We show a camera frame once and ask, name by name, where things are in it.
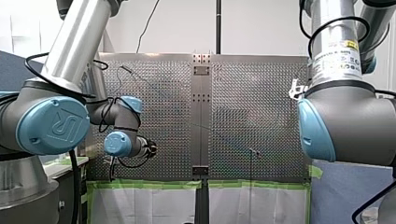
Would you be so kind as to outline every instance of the cable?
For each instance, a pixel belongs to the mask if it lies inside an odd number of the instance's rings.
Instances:
[[[366,208],[368,208],[370,205],[378,201],[380,198],[384,197],[387,193],[389,193],[391,190],[393,190],[396,187],[396,181],[391,183],[389,186],[387,186],[385,189],[377,193],[373,198],[371,198],[367,203],[364,203],[360,208],[358,208],[353,214],[352,214],[352,220],[354,224],[359,224],[357,217],[358,215],[363,212]]]
[[[15,101],[18,98],[18,95],[19,95],[19,93],[15,92],[15,93],[10,93],[10,94],[1,96],[0,97],[0,106],[6,105],[8,103],[11,103],[11,102]],[[6,150],[13,151],[13,149],[5,147],[5,146],[3,146],[1,144],[0,144],[0,147],[4,148]]]
[[[95,95],[84,94],[84,93],[81,93],[81,92],[78,92],[78,91],[70,91],[69,89],[66,89],[66,88],[64,88],[64,87],[61,87],[61,86],[59,86],[58,84],[56,84],[55,82],[49,80],[49,79],[46,78],[45,76],[43,76],[43,75],[41,75],[40,73],[38,73],[38,72],[32,67],[32,65],[29,64],[29,62],[32,61],[33,59],[41,58],[41,57],[48,56],[48,55],[49,55],[49,53],[47,52],[47,53],[41,53],[41,54],[36,54],[36,55],[29,56],[29,57],[27,57],[27,58],[25,59],[24,65],[25,65],[25,67],[27,68],[27,70],[29,70],[31,73],[33,73],[33,75],[35,75],[35,76],[37,76],[37,77],[43,79],[44,81],[46,81],[47,83],[49,83],[50,85],[52,85],[52,86],[54,86],[54,87],[56,87],[56,88],[58,88],[58,89],[61,89],[61,90],[63,90],[63,91],[73,92],[73,93],[76,94],[76,95],[79,95],[79,96],[82,96],[82,97],[86,97],[86,98],[95,98],[95,97],[96,97]]]
[[[376,44],[372,45],[369,49],[367,49],[367,50],[364,51],[364,52],[361,52],[361,55],[362,55],[362,54],[365,54],[365,53],[368,53],[368,52],[370,52],[370,51],[372,51],[372,50],[375,50],[375,49],[378,48],[382,43],[384,43],[384,41],[387,39],[387,36],[388,36],[388,34],[389,34],[389,31],[390,31],[390,23],[388,24],[387,31],[384,33],[384,35],[382,36],[382,38],[381,38]]]
[[[78,209],[79,209],[79,201],[80,201],[80,176],[78,171],[77,158],[74,150],[69,151],[70,161],[72,163],[72,172],[73,172],[73,216],[72,216],[72,224],[78,224]]]
[[[107,116],[108,113],[110,112],[111,106],[114,105],[115,100],[114,100],[113,97],[108,97],[107,100],[111,100],[111,102],[110,102],[110,104],[108,105],[106,112],[105,112],[105,108],[106,108],[106,107],[104,106],[104,107],[102,108],[102,112],[101,112],[101,117],[102,117],[102,119],[100,120],[100,123],[99,123],[99,133],[104,133],[104,132],[108,129],[108,127],[110,126],[109,124],[106,123],[106,116]],[[107,126],[102,130],[102,125],[104,125],[104,124],[107,125]]]
[[[118,101],[121,100],[126,106],[128,106],[128,108],[130,109],[131,113],[134,114],[134,117],[137,119],[138,125],[140,127],[140,125],[142,124],[142,120],[140,119],[140,117],[136,114],[136,112],[134,112],[134,109],[126,102],[124,101],[122,98],[120,97],[108,97],[107,100],[110,100],[110,104],[106,107],[104,106],[102,108],[102,112],[101,112],[101,121],[99,123],[99,133],[104,133],[108,127],[110,126],[109,124],[106,123],[106,116],[108,115],[108,113],[110,113],[111,107]]]
[[[299,15],[300,30],[301,30],[301,32],[303,32],[303,34],[306,36],[306,38],[310,39],[311,36],[306,32],[304,25],[303,25],[304,8],[305,8],[305,0],[302,0],[301,4],[300,4],[300,15]]]
[[[125,164],[119,157],[117,157],[117,160],[119,161],[119,163],[120,163],[123,167],[128,168],[128,169],[135,169],[135,168],[139,168],[139,167],[141,167],[142,165],[144,165],[144,164],[149,160],[149,158],[146,158],[142,163],[140,163],[140,164],[138,164],[138,165],[135,165],[135,166],[130,166],[130,165]]]
[[[151,21],[152,15],[154,15],[155,9],[157,9],[158,4],[160,3],[160,0],[157,0],[157,2],[154,5],[154,9],[152,9],[151,14],[148,17],[148,21],[146,22],[146,27],[143,30],[143,33],[139,36],[139,43],[137,44],[137,49],[136,49],[136,53],[139,53],[140,50],[140,44],[142,43],[142,38],[143,35],[146,33],[148,27],[149,27],[149,22]]]
[[[3,96],[0,98],[0,106],[11,103],[11,102],[15,101],[17,98],[18,98],[18,95]]]
[[[394,97],[396,98],[396,92],[394,92],[394,91],[381,91],[381,90],[375,90],[375,93],[391,95],[391,96],[394,96]]]
[[[111,161],[110,161],[110,168],[109,168],[109,172],[108,172],[108,180],[110,182],[112,182],[114,180],[114,167],[116,166],[116,158],[115,157],[111,157]]]
[[[100,69],[102,70],[102,71],[105,71],[105,70],[107,70],[107,68],[108,68],[108,63],[105,63],[105,62],[102,62],[102,61],[99,61],[99,60],[93,60],[95,63],[99,63],[99,64],[102,64],[102,65],[104,65],[105,67],[101,67]]]
[[[370,24],[368,21],[366,21],[363,18],[360,17],[356,17],[356,16],[347,16],[347,17],[342,17],[342,18],[337,18],[331,21],[328,21],[326,23],[324,23],[323,25],[321,25],[311,36],[311,38],[309,39],[309,43],[308,43],[308,54],[309,57],[312,59],[312,45],[314,43],[315,38],[320,34],[320,32],[322,32],[323,30],[325,30],[326,28],[328,28],[329,25],[331,25],[332,23],[335,23],[337,21],[359,21],[361,22],[365,27],[366,27],[366,33],[364,34],[364,36],[361,37],[361,39],[359,39],[359,42],[361,42],[362,40],[364,40],[368,34],[370,34]]]

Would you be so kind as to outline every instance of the pegboard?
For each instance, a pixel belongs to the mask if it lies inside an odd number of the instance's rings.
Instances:
[[[116,166],[118,178],[149,180],[191,180],[191,56],[105,54],[109,64],[104,72],[109,96],[131,95],[143,101],[139,134],[155,141],[159,155],[139,169]],[[131,74],[121,69],[126,66]],[[94,128],[96,158],[90,161],[89,179],[108,179],[104,162],[107,133]],[[130,165],[142,159],[123,159]]]
[[[291,82],[304,57],[213,56],[209,172],[214,179],[305,182]]]
[[[109,63],[108,95],[142,99],[139,133],[159,146],[152,161],[135,170],[118,167],[117,177],[191,180],[192,166],[199,161],[209,166],[212,179],[308,181],[296,102],[288,96],[292,79],[306,78],[305,57],[211,55],[199,77],[194,72],[201,73],[201,67],[190,54],[101,54],[101,60]],[[107,133],[93,135],[97,157],[90,161],[88,178],[108,179]],[[252,157],[251,150],[260,152],[260,158]]]

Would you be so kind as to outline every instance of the metal frame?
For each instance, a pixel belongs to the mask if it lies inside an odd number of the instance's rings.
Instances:
[[[173,178],[172,176],[168,177],[160,177],[160,176],[153,176],[147,179],[152,180],[203,180],[208,179],[209,175],[198,175],[196,174],[196,170],[198,169],[206,169],[209,173],[211,173],[211,165],[210,165],[210,142],[211,142],[211,134],[212,134],[212,104],[213,104],[213,73],[216,72],[215,66],[217,63],[235,63],[244,64],[246,63],[247,66],[250,64],[272,64],[273,66],[289,66],[292,65],[292,69],[286,67],[287,71],[290,69],[290,85],[292,76],[294,75],[294,68],[297,68],[301,65],[307,63],[307,58],[305,57],[293,57],[293,56],[236,56],[236,55],[208,55],[208,54],[114,54],[114,53],[101,53],[100,59],[102,61],[108,62],[111,66],[113,66],[114,72],[114,65],[120,65],[121,63],[143,63],[143,62],[153,62],[151,64],[151,68],[157,66],[157,62],[166,62],[171,63],[170,66],[174,66],[174,63],[177,62],[184,62],[185,66],[188,66],[189,69],[186,69],[185,72],[190,71],[189,74],[183,75],[183,77],[190,76],[191,83],[190,85],[190,99],[186,100],[186,104],[190,104],[190,128],[191,128],[191,137],[190,137],[190,158],[191,158],[191,168],[190,172],[191,175],[186,175],[185,178]],[[304,78],[306,76],[306,69],[299,69],[299,76]],[[109,74],[113,74],[111,71],[107,72],[105,77],[108,78]],[[107,85],[108,88],[114,89],[116,88],[118,83],[113,85]],[[92,160],[94,166],[103,165],[103,161],[101,160]],[[305,164],[309,164],[310,160],[308,158],[304,159]],[[260,166],[256,166],[259,164],[259,161],[254,161],[252,166],[255,168],[260,168]],[[304,169],[305,173],[303,176],[288,176],[288,177],[276,177],[276,176],[263,176],[257,177],[253,176],[254,179],[258,180],[271,180],[271,181],[278,181],[278,182],[291,182],[291,183],[304,183],[309,182],[309,173],[308,168]],[[144,173],[146,172],[144,168],[140,171],[143,172],[140,176],[145,176]],[[236,178],[244,178],[249,179],[252,176],[248,175],[240,175],[237,177],[232,177],[232,179]],[[216,179],[230,179],[230,177],[218,177]]]
[[[178,62],[183,62],[183,66],[188,66],[186,69],[186,74],[182,75],[183,78],[189,78],[190,82],[189,86],[185,86],[190,88],[189,95],[187,96],[186,104],[189,104],[188,109],[189,118],[190,118],[190,143],[188,148],[188,153],[190,153],[189,161],[191,167],[190,170],[186,170],[185,172],[190,173],[186,175],[184,178],[174,178],[173,176],[149,176],[148,178],[145,172],[145,167],[142,167],[139,170],[140,177],[143,176],[149,180],[159,180],[159,181],[169,181],[169,180],[200,180],[202,183],[202,187],[196,190],[196,206],[195,206],[195,223],[209,223],[209,186],[208,179],[210,179],[211,173],[211,160],[210,160],[210,150],[215,150],[216,148],[212,148],[211,146],[211,136],[213,134],[213,101],[214,99],[214,91],[213,82],[215,80],[214,74],[217,72],[217,67],[214,67],[218,63],[235,63],[238,65],[240,63],[254,63],[254,64],[276,64],[276,66],[285,65],[293,65],[293,68],[297,68],[302,64],[307,63],[307,58],[305,57],[284,57],[284,56],[224,56],[224,55],[209,55],[209,54],[113,54],[113,53],[102,53],[100,54],[100,59],[102,61],[108,62],[110,68],[113,67],[112,71],[114,72],[114,66],[120,66],[122,63],[144,63],[150,62],[150,69],[156,67],[159,70],[159,75],[161,72],[167,71],[172,76],[172,69],[166,70],[166,66],[171,64],[171,66],[179,66]],[[115,74],[112,71],[105,72],[105,79],[108,79],[108,75],[114,76]],[[295,71],[291,69],[290,71],[290,85],[292,76],[295,75]],[[298,76],[301,78],[305,78],[307,76],[306,68],[299,69]],[[107,85],[107,88],[110,88],[109,94],[111,95],[111,89],[117,88],[119,84],[113,83]],[[89,154],[89,150],[92,150],[92,144],[86,143],[87,154]],[[248,153],[250,158],[253,158],[253,151]],[[159,146],[159,155],[157,157],[161,157],[161,146]],[[97,169],[96,166],[103,165],[103,154],[99,159],[94,159],[91,161],[92,169]],[[304,165],[306,173],[304,176],[292,176],[292,177],[265,177],[262,178],[254,178],[260,180],[271,180],[271,181],[279,181],[279,182],[293,182],[293,183],[306,183],[309,182],[309,173],[307,165],[310,161],[305,157]],[[251,171],[253,165],[257,165],[258,163],[255,161],[250,164],[249,170]],[[240,175],[237,178],[243,179],[253,179],[253,176],[248,175]]]

